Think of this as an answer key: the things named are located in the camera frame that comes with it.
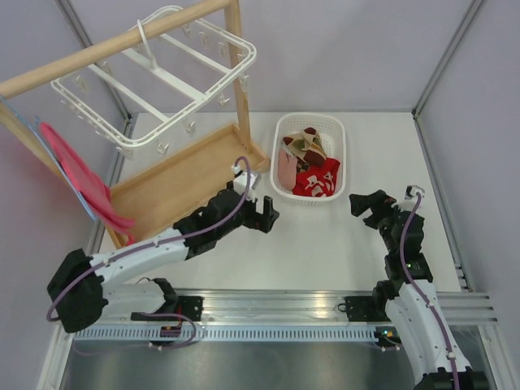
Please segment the pink sock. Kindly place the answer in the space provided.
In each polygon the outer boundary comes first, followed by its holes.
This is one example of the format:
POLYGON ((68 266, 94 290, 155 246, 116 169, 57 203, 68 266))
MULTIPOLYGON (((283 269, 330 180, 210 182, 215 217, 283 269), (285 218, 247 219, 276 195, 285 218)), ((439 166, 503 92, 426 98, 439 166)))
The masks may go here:
POLYGON ((288 154, 284 149, 278 154, 278 181, 282 188, 292 191, 296 185, 297 158, 288 154))

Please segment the red sock white print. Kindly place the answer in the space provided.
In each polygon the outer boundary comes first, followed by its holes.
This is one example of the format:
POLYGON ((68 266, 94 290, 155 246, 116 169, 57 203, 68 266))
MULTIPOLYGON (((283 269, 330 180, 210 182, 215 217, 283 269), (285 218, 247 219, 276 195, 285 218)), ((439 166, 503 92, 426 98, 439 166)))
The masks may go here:
POLYGON ((336 191, 336 173, 307 171, 296 175, 292 194, 301 197, 330 197, 336 191))

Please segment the plain red sock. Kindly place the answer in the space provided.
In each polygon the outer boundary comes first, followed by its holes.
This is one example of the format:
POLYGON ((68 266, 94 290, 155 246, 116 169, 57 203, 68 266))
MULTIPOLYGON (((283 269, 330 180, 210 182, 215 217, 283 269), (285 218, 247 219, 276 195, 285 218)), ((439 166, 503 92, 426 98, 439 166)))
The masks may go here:
POLYGON ((341 168, 341 161, 335 158, 327 158, 320 168, 321 174, 328 180, 337 181, 338 171, 341 168))

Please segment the brown argyle sock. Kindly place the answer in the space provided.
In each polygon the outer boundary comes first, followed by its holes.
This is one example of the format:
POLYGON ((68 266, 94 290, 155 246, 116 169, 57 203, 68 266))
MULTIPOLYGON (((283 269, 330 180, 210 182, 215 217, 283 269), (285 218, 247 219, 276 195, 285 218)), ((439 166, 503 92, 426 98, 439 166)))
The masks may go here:
POLYGON ((310 169, 310 165, 303 160, 297 160, 297 174, 305 173, 310 169))

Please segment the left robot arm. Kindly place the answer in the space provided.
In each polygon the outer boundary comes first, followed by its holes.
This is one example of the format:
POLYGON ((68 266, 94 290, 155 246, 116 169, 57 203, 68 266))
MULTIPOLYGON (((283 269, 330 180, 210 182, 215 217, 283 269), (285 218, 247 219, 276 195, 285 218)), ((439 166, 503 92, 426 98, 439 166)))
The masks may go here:
POLYGON ((174 318, 177 297, 164 278, 152 279, 141 288, 128 281, 204 254, 237 228, 270 232, 280 214, 271 197, 263 198, 261 211, 257 204, 232 189, 222 189, 206 206, 150 239, 109 253, 71 251, 47 286, 51 300, 47 320, 76 333, 111 316, 134 321, 174 318))

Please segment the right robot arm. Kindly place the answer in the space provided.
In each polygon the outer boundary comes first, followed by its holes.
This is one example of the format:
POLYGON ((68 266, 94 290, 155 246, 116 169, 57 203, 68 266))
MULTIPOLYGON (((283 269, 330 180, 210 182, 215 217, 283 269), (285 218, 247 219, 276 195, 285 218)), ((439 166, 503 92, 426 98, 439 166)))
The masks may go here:
POLYGON ((371 296, 375 317, 390 320, 414 373, 417 389, 488 389, 485 373, 472 368, 440 308, 433 275, 422 252, 425 219, 418 214, 424 191, 410 185, 404 201, 383 190, 350 194, 354 217, 376 230, 388 251, 387 278, 371 296))

